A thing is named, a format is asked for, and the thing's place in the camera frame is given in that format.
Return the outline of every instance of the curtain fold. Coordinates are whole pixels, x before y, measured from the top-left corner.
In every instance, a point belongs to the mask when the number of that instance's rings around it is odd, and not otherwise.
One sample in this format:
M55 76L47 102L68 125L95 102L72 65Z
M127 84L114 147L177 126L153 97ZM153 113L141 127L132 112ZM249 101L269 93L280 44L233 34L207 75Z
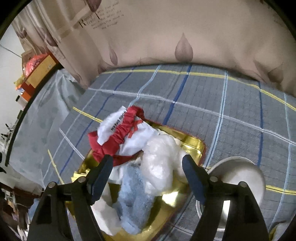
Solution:
M13 21L25 50L51 51L83 86L113 67L192 62L296 96L296 42L255 0L33 0Z

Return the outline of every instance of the white wall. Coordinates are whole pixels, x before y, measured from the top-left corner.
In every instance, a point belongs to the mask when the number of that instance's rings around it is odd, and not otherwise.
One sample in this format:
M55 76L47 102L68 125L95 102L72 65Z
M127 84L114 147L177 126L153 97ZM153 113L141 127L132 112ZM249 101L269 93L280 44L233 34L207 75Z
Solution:
M0 45L21 56L24 52L20 41L10 25L0 40ZM16 121L21 105L15 101L18 92L15 82L22 75L22 59L0 46L0 133Z

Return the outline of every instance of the red and white cloth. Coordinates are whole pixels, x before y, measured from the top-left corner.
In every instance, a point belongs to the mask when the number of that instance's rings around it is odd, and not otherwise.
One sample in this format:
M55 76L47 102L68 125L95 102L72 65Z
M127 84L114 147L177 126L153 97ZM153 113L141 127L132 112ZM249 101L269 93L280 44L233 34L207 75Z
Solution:
M109 115L97 132L88 134L93 157L101 162L104 155L113 157L113 166L121 165L135 157L157 131L144 122L144 111L137 106L121 107Z

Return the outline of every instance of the metal screw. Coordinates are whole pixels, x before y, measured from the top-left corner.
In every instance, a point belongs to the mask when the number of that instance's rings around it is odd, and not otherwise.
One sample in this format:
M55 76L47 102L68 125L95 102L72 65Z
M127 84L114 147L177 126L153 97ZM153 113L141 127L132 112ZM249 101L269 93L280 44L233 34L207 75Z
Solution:
M49 188L53 188L55 185L56 185L55 182L50 182L50 183L48 184L48 187L49 187Z
M86 180L85 177L79 177L79 178L78 178L78 181L79 181L80 183L85 182L85 180Z
M248 186L248 184L246 184L245 182L240 182L239 185L243 188L246 188Z
M211 176L210 177L210 181L212 181L212 182L217 182L218 181L218 178L217 177L215 177L215 176Z

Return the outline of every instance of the red plastic bag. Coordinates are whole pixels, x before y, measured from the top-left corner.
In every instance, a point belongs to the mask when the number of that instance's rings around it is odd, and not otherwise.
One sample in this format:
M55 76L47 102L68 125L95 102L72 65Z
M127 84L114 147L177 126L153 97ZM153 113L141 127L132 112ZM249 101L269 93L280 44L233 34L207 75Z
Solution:
M33 56L28 63L26 64L25 68L25 76L28 77L30 73L45 59L47 54L40 54Z

